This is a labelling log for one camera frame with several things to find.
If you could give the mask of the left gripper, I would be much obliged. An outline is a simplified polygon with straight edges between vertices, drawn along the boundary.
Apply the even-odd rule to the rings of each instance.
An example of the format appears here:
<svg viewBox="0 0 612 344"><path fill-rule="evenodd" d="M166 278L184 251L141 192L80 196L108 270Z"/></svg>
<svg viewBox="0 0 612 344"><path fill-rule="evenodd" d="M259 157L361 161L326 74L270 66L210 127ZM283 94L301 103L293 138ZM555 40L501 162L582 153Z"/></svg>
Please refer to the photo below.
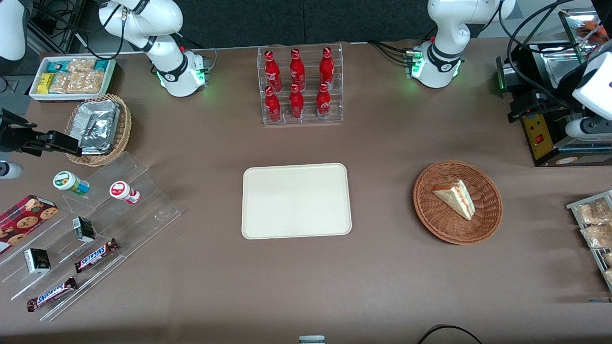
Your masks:
<svg viewBox="0 0 612 344"><path fill-rule="evenodd" d="M569 108L577 111L579 104L596 115L612 119L612 43L597 48L588 59L565 74L553 97L539 89L516 94L507 115L509 123L525 116L537 115L543 109Z"/></svg>

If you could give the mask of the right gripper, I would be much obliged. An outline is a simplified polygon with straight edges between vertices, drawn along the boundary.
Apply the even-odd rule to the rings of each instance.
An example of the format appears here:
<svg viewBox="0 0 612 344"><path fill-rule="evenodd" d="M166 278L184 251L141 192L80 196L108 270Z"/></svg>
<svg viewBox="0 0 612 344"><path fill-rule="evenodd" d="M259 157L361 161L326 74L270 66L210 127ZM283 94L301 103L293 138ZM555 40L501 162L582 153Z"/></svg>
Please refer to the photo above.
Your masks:
<svg viewBox="0 0 612 344"><path fill-rule="evenodd" d="M37 127L37 124L30 123L23 117L8 110L1 109L0 117L0 151L2 153L20 151L25 154L41 157L44 151L57 151L76 157L81 156L81 148L79 147L76 147L76 150L70 150L55 146L78 145L79 141L75 138L55 130L47 132L38 131L35 133L33 128ZM42 140L43 142L31 141L34 139Z"/></svg>

